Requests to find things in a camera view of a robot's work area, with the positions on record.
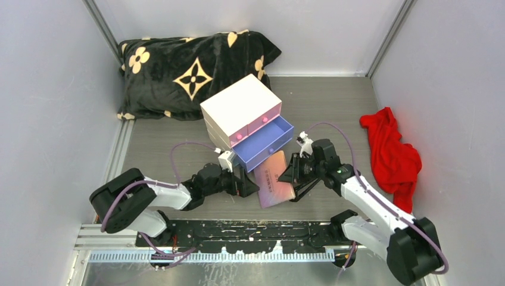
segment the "gray floor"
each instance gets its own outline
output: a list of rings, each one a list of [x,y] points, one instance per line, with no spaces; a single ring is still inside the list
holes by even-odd
[[[359,124],[361,115],[372,114],[378,110],[372,83],[368,78],[273,77],[272,89],[282,100],[281,115],[295,126],[295,134],[321,121],[332,122],[341,127],[350,137],[356,151],[358,168],[367,180],[378,188],[370,169],[366,131]],[[336,130],[328,126],[318,126],[309,135],[312,139],[329,138],[341,160],[351,163],[347,144]],[[137,120],[124,170],[137,167],[150,178],[175,182],[169,152],[172,146],[184,141],[211,144],[202,120]],[[287,158],[299,150],[294,141],[284,148]],[[180,147],[174,158],[183,179],[189,179],[206,163],[217,163],[216,153],[194,145]],[[356,210],[351,203],[339,198],[320,183],[309,196],[298,203],[285,202],[267,209],[260,207],[257,195],[241,198],[221,193],[207,197],[203,206],[190,212],[170,208],[162,211],[171,219],[329,220],[346,209]]]

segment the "drawer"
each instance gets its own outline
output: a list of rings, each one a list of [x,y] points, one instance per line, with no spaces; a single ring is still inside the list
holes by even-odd
[[[208,137],[217,148],[225,151],[230,150],[230,148],[226,145],[223,139],[221,139],[221,137],[219,137],[218,135],[213,134],[212,131],[210,130],[208,130]]]
[[[269,111],[262,114],[260,117],[256,118],[253,122],[249,123],[249,125],[247,126],[249,135],[258,131],[261,127],[277,118],[277,116],[280,115],[280,105],[281,102],[278,105],[274,106]]]
[[[280,113],[281,100],[253,74],[200,104],[204,119],[232,148]]]
[[[233,135],[228,137],[228,140],[230,141],[230,147],[235,146],[236,144],[240,143],[242,140],[247,138],[248,136],[248,131],[247,131],[247,125],[240,128],[237,132],[235,132]]]
[[[294,127],[282,116],[277,116],[232,149],[240,165],[250,172],[282,148],[293,136]]]
[[[214,122],[212,122],[212,120],[204,119],[204,121],[205,121],[205,126],[207,127],[208,133],[209,134],[212,133],[215,138],[219,137],[220,140],[222,141],[222,143],[225,144],[227,150],[231,149],[233,146],[240,143],[242,140],[244,140],[248,136],[247,135],[248,134],[247,126],[240,128],[240,130],[238,130],[237,132],[235,132],[231,136],[226,136],[226,134],[224,134],[220,128],[216,127],[216,124]],[[219,148],[223,149],[223,147],[220,147],[215,142],[214,142],[214,144],[216,146],[218,146]]]

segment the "white wall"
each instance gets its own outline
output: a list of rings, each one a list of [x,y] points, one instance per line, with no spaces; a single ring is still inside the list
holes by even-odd
[[[82,1],[3,1],[0,51],[0,284],[64,285],[120,126],[119,65]]]
[[[503,285],[505,5],[417,1],[373,77],[423,169],[414,212],[437,226],[447,285]]]
[[[283,54],[269,74],[366,74],[403,0],[96,0],[118,41],[264,33]]]

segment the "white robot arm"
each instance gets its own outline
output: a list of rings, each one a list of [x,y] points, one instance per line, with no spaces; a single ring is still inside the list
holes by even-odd
[[[356,241],[372,250],[387,262],[393,275],[404,285],[445,265],[439,255],[437,231],[430,220],[416,219],[393,205],[352,165],[340,162],[330,140],[313,141],[302,132],[297,143],[300,152],[293,153],[288,168],[279,177],[279,181],[296,185],[297,197],[293,201],[323,181],[369,218],[365,220],[352,210],[332,217],[334,236]]]

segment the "pink drawer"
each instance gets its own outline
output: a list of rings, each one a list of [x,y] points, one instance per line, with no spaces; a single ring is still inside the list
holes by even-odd
[[[247,136],[248,136],[247,126],[240,128],[240,130],[238,130],[237,132],[235,132],[233,135],[231,135],[229,137],[231,147],[240,143],[242,140],[247,138]]]
[[[282,102],[280,102],[278,105],[272,107],[272,109],[270,109],[269,111],[267,111],[266,113],[264,113],[260,117],[256,118],[253,122],[249,123],[247,126],[249,135],[258,131],[264,125],[267,125],[269,122],[271,122],[272,120],[277,118],[277,116],[280,115],[280,105],[281,104],[282,104]]]

